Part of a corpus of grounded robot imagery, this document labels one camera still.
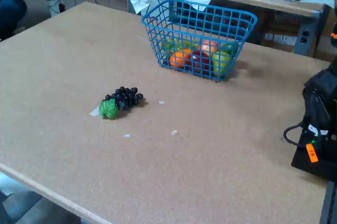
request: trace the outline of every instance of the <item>blue wire basket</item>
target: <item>blue wire basket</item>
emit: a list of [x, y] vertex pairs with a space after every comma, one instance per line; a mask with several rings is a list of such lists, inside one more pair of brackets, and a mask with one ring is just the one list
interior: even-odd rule
[[257, 17], [246, 11], [166, 0], [146, 13], [142, 22], [160, 66], [219, 81], [233, 68]]

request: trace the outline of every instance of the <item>green apple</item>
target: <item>green apple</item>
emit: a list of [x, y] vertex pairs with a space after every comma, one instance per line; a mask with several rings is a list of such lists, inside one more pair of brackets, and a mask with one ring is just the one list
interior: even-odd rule
[[221, 76], [226, 72], [226, 68], [231, 58], [232, 56], [225, 51], [219, 51], [212, 54], [213, 72], [215, 76]]

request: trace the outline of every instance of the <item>table edge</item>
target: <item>table edge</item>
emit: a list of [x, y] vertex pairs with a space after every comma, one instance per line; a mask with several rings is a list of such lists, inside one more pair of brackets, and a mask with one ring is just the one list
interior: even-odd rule
[[82, 219], [86, 221], [89, 221], [92, 223], [99, 223], [99, 224], [112, 224], [111, 222], [108, 222], [102, 219], [100, 216], [62, 197], [56, 192], [44, 187], [43, 185], [26, 177], [22, 173], [19, 173], [16, 170], [4, 165], [3, 163], [0, 163], [0, 171], [6, 174], [7, 176], [11, 177], [12, 179], [16, 180], [17, 182], [20, 182], [23, 185], [27, 186], [29, 189], [37, 192], [41, 196], [50, 200], [51, 202], [65, 208], [66, 210], [70, 211], [71, 213], [76, 214], [77, 216], [81, 217]]

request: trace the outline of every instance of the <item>small paper scrap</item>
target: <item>small paper scrap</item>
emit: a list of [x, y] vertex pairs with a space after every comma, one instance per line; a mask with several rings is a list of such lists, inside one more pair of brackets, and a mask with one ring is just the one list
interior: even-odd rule
[[97, 116], [97, 115], [99, 115], [99, 113], [100, 113], [100, 107], [97, 106], [97, 107], [90, 113], [90, 115], [91, 115], [91, 116]]

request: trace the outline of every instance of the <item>red apple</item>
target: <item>red apple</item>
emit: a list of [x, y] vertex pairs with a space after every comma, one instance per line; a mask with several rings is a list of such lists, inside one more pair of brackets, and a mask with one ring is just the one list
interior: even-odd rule
[[210, 74], [211, 58], [202, 51], [193, 51], [192, 67], [194, 73]]
[[219, 51], [219, 44], [216, 41], [203, 40], [201, 50], [210, 56], [210, 53]]

